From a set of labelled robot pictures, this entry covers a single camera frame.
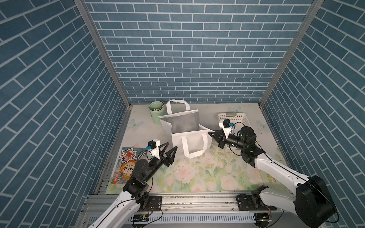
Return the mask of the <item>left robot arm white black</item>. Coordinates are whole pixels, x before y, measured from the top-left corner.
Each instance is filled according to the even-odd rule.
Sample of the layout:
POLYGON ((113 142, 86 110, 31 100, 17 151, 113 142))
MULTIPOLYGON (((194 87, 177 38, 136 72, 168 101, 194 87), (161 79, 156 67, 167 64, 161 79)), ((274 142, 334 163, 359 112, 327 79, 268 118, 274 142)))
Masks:
POLYGON ((178 147, 167 150, 169 143, 161 144, 159 140, 148 142, 146 150, 152 159, 138 160, 132 171, 132 176, 123 187, 123 191, 108 209, 96 220, 91 228, 120 228, 140 209, 145 209, 149 203, 148 181, 161 168, 174 163, 178 147))

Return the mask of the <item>white plastic basket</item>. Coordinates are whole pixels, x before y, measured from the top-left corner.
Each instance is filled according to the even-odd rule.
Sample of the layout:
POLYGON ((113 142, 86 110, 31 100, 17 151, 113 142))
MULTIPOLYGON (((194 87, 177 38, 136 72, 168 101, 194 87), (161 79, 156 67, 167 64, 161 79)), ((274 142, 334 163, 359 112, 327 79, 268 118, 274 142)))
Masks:
POLYGON ((219 114, 220 120, 229 119, 233 124, 232 135, 237 136, 237 149, 252 153, 256 148, 256 134, 250 127, 245 114, 237 113, 235 116, 227 116, 226 113, 219 114))

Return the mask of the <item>white insulated delivery bag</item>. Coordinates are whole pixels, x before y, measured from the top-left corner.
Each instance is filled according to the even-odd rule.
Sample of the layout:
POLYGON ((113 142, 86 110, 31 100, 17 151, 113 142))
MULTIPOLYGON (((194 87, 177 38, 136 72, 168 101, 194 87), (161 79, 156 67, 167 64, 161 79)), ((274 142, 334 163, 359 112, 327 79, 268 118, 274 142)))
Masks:
POLYGON ((162 127, 172 142, 177 147, 176 154, 188 159, 202 156, 212 144, 208 135, 211 129, 200 124, 199 110, 192 110, 184 100, 170 100, 166 104, 167 114, 159 116, 162 127), (185 105, 185 110, 174 113, 172 103, 185 105))

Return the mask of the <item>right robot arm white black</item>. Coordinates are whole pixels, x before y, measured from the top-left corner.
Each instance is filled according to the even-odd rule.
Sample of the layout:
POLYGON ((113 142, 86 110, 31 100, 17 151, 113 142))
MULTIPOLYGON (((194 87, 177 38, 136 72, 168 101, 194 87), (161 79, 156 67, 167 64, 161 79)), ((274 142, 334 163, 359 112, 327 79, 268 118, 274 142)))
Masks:
POLYGON ((290 190, 281 193, 262 185, 251 192, 241 194, 237 202, 241 207, 253 210, 280 208, 297 215, 310 228, 318 228, 338 215, 335 203, 325 182, 318 176, 306 176, 269 157, 256 142, 256 134, 249 126, 243 126, 238 135, 232 134, 230 125, 208 133, 223 149, 225 146, 240 150, 242 159, 259 169, 290 190))

